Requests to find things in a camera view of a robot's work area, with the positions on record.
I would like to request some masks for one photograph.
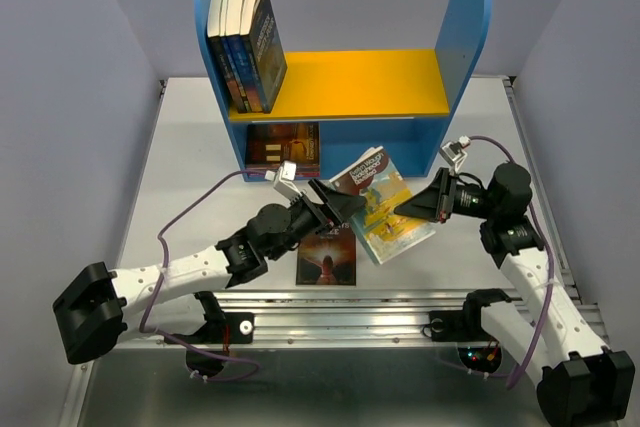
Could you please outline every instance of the blue shelf side panel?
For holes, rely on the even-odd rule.
[[[449,103],[449,117],[437,129],[431,119],[416,119],[427,175],[478,63],[491,21],[492,0],[449,0],[436,42],[436,58]]]
[[[209,48],[209,42],[207,42],[207,20],[209,18],[209,4],[211,0],[193,0],[195,23],[196,23],[196,36],[198,38],[198,46],[200,47],[200,54],[202,54],[202,60],[204,66],[207,69],[209,80],[211,81],[211,87],[218,101],[220,107],[220,113],[222,114],[222,120],[225,124],[227,132],[229,133],[229,140],[231,141],[231,147],[238,161],[240,168],[244,168],[244,154],[247,145],[246,125],[236,125],[229,121],[229,94],[226,87],[224,87],[224,79],[221,72],[218,69],[217,64],[214,62],[213,52]]]

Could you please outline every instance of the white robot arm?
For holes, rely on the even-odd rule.
[[[265,259],[295,250],[308,234],[330,230],[365,204],[363,197],[336,192],[316,179],[309,185],[321,203],[314,203],[293,184],[295,172],[295,164],[285,162],[266,175],[289,207],[265,205],[245,227],[200,252],[166,266],[109,271],[100,262],[85,267],[53,304],[69,363],[88,362],[118,342],[153,335],[154,329],[143,329],[141,323],[150,303],[157,307],[149,324],[179,332],[172,337],[220,344],[224,327],[231,331],[231,343],[250,343],[253,314],[225,314],[213,292],[266,273]]]
[[[531,176],[509,157],[485,189],[473,175],[460,173],[470,139],[445,144],[441,168],[422,192],[395,213],[445,223],[452,214],[483,219],[480,239],[502,274],[536,319],[535,328],[499,289],[472,292],[460,311],[429,313],[435,342],[470,342],[488,336],[500,342],[520,365],[507,386],[524,372],[553,427],[613,421],[626,414],[635,367],[626,352],[612,352],[580,315],[554,275],[553,258],[525,215],[531,203]],[[463,177],[475,179],[471,184]]]

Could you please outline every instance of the red book cover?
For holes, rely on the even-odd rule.
[[[320,125],[317,122],[251,124],[247,127],[245,165],[278,166],[285,160],[300,170],[320,166]]]
[[[356,236],[348,223],[302,239],[297,285],[356,285]]]

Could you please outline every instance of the book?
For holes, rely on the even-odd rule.
[[[362,195],[367,200],[365,208],[349,221],[375,264],[388,261],[435,233],[426,220],[393,213],[412,194],[383,147],[366,151],[330,184],[339,192]]]
[[[225,38],[229,44],[231,56],[238,72],[239,83],[242,84],[244,95],[247,99],[250,112],[262,112],[260,99],[258,98],[251,73],[249,59],[240,37],[240,25],[242,21],[242,6],[244,0],[228,0],[227,21],[225,24]]]
[[[247,100],[247,94],[245,93],[244,86],[242,85],[242,82],[240,80],[240,75],[238,73],[238,68],[236,66],[236,63],[233,60],[231,45],[229,44],[229,38],[227,37],[227,33],[226,33],[228,12],[229,12],[229,0],[222,0],[222,7],[220,9],[220,36],[222,38],[222,47],[224,48],[227,62],[231,67],[231,71],[233,72],[233,77],[236,80],[236,85],[238,86],[238,91],[240,92],[240,98],[242,100],[241,104],[236,105],[236,108],[238,109],[239,113],[251,112],[251,108],[249,107],[249,101]]]
[[[253,77],[252,94],[269,113],[287,72],[271,0],[245,0],[240,36]]]
[[[209,19],[207,20],[207,38],[209,39],[209,46],[213,51],[213,58],[215,59],[218,69],[222,74],[233,104],[236,106],[236,109],[238,109],[238,112],[246,112],[244,101],[240,95],[240,89],[238,88],[238,83],[236,82],[235,75],[233,74],[234,67],[232,67],[228,61],[222,36],[220,35],[221,12],[222,0],[211,0],[211,4],[209,6]]]
[[[296,284],[356,285],[356,237],[348,222],[302,239]]]
[[[245,166],[273,170],[289,160],[300,176],[320,175],[320,124],[318,122],[250,124],[247,126]]]

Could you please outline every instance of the black mounting bracket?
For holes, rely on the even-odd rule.
[[[495,302],[511,302],[501,289],[476,290],[467,294],[462,310],[432,310],[429,314],[431,340],[434,342],[488,341],[491,336],[482,330],[481,310]]]

